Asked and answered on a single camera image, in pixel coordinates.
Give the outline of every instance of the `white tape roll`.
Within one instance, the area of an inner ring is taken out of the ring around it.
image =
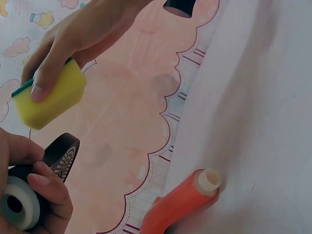
[[[4,218],[21,231],[34,227],[39,220],[40,204],[35,192],[15,176],[8,177],[0,208]]]

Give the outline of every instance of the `hand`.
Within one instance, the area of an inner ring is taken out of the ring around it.
[[[92,0],[48,31],[22,73],[24,84],[38,69],[32,100],[41,102],[49,95],[69,57],[82,68],[110,48],[151,1]]]
[[[0,200],[6,186],[8,166],[18,164],[35,164],[34,172],[28,176],[29,185],[50,202],[51,213],[44,224],[31,232],[32,234],[63,234],[73,212],[72,202],[63,182],[40,162],[43,148],[30,139],[10,134],[0,128]],[[1,233],[25,234],[7,223],[0,214]]]

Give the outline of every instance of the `fingernail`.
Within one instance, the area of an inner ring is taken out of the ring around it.
[[[47,164],[43,163],[43,165],[44,165],[44,167],[45,167],[45,171],[46,171],[46,172],[50,173],[51,175],[54,173],[54,172],[51,170],[51,168],[50,168]]]
[[[47,177],[41,176],[41,175],[37,175],[34,174],[34,177],[36,179],[36,181],[38,182],[38,184],[40,185],[48,185],[50,183],[50,180]]]
[[[44,96],[45,96],[45,91],[42,88],[35,85],[31,91],[31,95],[30,95],[31,99],[34,102],[39,102],[44,99]]]

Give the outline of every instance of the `orange tube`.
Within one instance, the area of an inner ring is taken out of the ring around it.
[[[166,229],[217,195],[221,178],[213,169],[199,169],[163,198],[158,197],[145,215],[140,234],[164,234]]]

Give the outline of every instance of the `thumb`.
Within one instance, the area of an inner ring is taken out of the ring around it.
[[[31,99],[41,102],[51,93],[67,59],[74,53],[68,43],[55,39],[51,50],[37,70]]]

